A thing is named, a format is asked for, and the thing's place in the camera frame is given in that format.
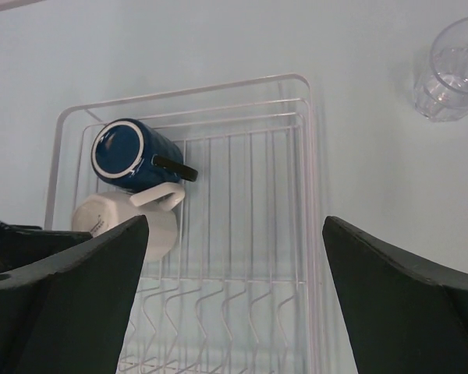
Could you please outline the clear glass cup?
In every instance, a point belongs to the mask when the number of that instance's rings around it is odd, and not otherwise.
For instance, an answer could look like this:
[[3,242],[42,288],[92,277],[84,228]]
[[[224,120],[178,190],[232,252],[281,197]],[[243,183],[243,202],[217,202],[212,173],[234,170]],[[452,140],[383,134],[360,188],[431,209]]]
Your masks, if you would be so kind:
[[432,122],[455,122],[468,115],[468,17],[434,39],[414,85],[414,107]]

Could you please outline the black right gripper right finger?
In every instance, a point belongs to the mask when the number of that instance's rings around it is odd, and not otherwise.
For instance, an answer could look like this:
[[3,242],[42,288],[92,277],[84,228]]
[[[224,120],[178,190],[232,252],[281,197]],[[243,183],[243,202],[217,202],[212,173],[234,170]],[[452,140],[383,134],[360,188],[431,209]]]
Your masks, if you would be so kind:
[[468,273],[328,216],[324,248],[360,373],[468,373]]

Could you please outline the white ceramic mug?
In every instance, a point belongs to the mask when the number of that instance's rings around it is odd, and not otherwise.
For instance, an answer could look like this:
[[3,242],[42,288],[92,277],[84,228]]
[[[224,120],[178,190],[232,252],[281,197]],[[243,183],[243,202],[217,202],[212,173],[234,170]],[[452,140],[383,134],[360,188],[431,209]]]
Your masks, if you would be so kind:
[[73,213],[71,229],[97,237],[132,217],[147,218],[145,260],[157,262],[167,255],[178,238],[173,209],[185,198],[182,185],[164,182],[142,192],[103,192],[88,196]]

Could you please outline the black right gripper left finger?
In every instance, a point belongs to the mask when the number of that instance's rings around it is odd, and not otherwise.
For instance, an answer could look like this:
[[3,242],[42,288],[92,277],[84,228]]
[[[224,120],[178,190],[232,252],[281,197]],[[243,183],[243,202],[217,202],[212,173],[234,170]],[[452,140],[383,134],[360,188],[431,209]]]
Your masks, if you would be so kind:
[[113,373],[147,247],[144,216],[0,273],[0,373]]

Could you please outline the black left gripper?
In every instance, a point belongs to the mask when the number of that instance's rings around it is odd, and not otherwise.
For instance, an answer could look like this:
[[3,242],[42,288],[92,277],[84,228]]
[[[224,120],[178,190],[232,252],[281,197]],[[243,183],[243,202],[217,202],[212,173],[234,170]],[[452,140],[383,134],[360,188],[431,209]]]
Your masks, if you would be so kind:
[[86,232],[46,231],[0,221],[0,273],[26,266],[92,239]]

